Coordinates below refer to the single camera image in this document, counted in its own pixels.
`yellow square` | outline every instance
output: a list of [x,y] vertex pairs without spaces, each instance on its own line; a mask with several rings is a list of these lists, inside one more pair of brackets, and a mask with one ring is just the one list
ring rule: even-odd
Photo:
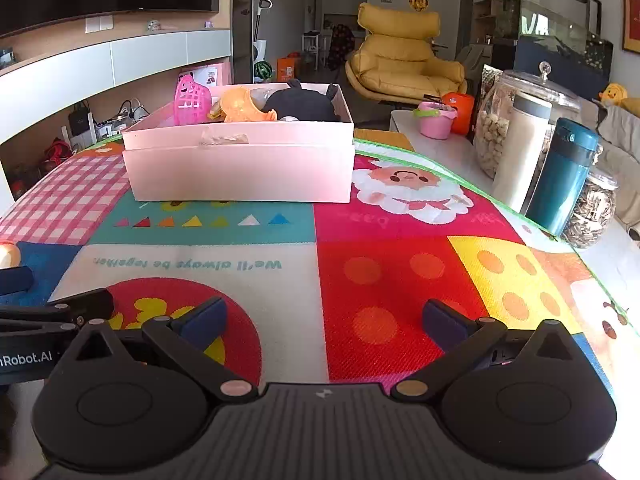
[[509,328],[524,330],[534,330],[544,319],[558,319],[570,333],[582,332],[527,246],[465,236],[452,236],[449,241],[492,317]]

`white beard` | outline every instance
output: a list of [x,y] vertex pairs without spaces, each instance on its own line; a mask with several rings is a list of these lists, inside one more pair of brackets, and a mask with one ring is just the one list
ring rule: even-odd
[[[360,190],[358,200],[362,203],[380,206],[384,211],[396,215],[408,214],[427,224],[448,224],[453,222],[456,215],[466,214],[473,202],[465,196],[462,188],[453,182],[441,178],[436,186],[424,186],[411,189],[405,186],[390,186],[370,176],[371,170],[354,170],[353,183]],[[382,199],[372,198],[374,193],[384,195]],[[462,202],[454,199],[457,196]],[[444,209],[438,209],[425,204],[422,209],[409,209],[405,202],[444,202]]]

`teal thermos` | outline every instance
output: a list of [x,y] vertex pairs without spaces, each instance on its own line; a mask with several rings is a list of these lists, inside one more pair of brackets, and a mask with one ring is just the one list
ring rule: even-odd
[[596,132],[569,119],[558,119],[545,165],[527,209],[527,218],[560,236],[574,210],[597,149]]

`blue triangle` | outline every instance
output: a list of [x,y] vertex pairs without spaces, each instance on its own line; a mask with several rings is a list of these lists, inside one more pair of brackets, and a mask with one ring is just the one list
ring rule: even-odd
[[282,225],[282,224],[289,224],[289,220],[287,220],[286,218],[284,218],[284,216],[282,216],[280,213],[278,213],[276,216],[274,216],[271,221],[269,222],[269,225]]

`glass jar lid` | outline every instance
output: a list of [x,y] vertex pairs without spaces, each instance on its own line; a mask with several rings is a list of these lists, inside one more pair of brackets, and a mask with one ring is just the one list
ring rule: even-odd
[[517,70],[505,70],[500,76],[499,82],[513,86],[526,93],[540,97],[552,104],[572,108],[580,111],[580,98],[553,81],[549,81],[548,75],[551,73],[551,65],[543,61],[540,63],[540,75],[533,75]]
[[587,175],[587,180],[593,182],[596,186],[600,186],[603,189],[613,191],[618,188],[618,181],[610,174],[605,173],[599,168],[591,168]]

